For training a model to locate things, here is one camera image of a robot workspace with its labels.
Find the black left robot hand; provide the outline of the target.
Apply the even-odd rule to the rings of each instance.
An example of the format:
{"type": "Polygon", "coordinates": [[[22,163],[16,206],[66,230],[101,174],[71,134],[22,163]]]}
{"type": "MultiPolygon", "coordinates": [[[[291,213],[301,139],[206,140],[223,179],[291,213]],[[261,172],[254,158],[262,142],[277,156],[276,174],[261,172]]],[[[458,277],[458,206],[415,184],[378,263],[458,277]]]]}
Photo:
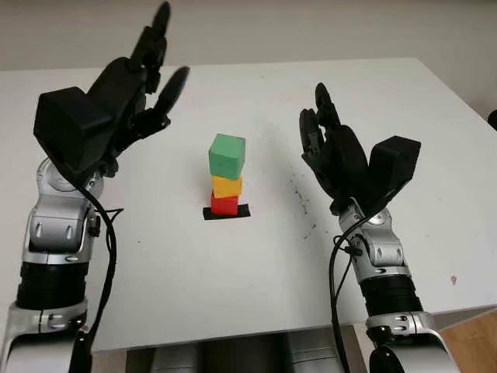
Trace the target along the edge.
{"type": "Polygon", "coordinates": [[[165,1],[151,25],[143,29],[131,56],[110,62],[88,91],[113,118],[110,140],[99,161],[103,176],[116,175],[117,157],[134,142],[166,129],[171,123],[168,114],[182,93],[189,67],[178,68],[166,82],[155,105],[146,107],[146,96],[157,91],[161,79],[170,15],[170,4],[165,1]]]}

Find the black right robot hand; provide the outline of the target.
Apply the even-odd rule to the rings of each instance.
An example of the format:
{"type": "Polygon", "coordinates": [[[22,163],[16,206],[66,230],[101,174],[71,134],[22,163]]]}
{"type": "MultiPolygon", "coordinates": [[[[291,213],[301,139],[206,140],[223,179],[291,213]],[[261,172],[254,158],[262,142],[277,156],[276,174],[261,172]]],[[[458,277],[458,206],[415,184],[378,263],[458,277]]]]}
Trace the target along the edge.
{"type": "Polygon", "coordinates": [[[353,130],[342,124],[324,83],[315,88],[316,110],[303,109],[299,129],[302,159],[332,198],[330,211],[341,215],[359,200],[367,178],[367,158],[353,130]]]}

